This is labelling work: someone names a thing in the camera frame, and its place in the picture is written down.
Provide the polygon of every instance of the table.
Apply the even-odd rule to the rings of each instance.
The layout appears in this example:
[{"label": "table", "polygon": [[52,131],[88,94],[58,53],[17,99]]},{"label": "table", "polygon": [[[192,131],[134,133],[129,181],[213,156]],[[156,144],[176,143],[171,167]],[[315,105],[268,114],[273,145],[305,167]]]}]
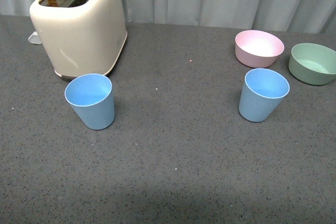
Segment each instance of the table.
[{"label": "table", "polygon": [[288,70],[321,34],[271,32],[290,92],[263,122],[238,112],[240,29],[127,24],[108,77],[116,117],[87,128],[29,17],[0,16],[1,223],[335,223],[336,82]]}]

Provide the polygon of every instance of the bowl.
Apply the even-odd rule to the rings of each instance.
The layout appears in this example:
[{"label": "bowl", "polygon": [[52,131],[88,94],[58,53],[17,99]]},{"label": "bowl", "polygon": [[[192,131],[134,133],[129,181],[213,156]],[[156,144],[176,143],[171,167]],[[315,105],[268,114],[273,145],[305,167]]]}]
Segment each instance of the bowl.
[{"label": "bowl", "polygon": [[279,38],[265,31],[242,31],[235,40],[237,59],[251,68],[271,66],[285,49]]},{"label": "bowl", "polygon": [[297,44],[292,48],[288,69],[305,83],[327,84],[336,78],[336,52],[318,44]]}]

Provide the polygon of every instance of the cream toaster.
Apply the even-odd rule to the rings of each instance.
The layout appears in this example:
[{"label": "cream toaster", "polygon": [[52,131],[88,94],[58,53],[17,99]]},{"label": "cream toaster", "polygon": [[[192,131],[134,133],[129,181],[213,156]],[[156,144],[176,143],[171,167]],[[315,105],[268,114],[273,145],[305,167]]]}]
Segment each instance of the cream toaster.
[{"label": "cream toaster", "polygon": [[107,75],[127,38],[122,0],[67,0],[60,7],[35,0],[29,12],[55,73],[65,79]]}]

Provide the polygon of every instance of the plastic cup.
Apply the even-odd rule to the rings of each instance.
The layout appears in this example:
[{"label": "plastic cup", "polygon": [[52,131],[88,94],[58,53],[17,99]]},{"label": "plastic cup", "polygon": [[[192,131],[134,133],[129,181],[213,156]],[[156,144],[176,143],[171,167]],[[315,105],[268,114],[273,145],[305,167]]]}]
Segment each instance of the plastic cup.
[{"label": "plastic cup", "polygon": [[112,82],[102,74],[75,78],[66,87],[65,98],[90,129],[104,129],[114,120]]},{"label": "plastic cup", "polygon": [[245,75],[239,112],[251,122],[265,120],[289,92],[288,81],[279,73],[256,68]]}]

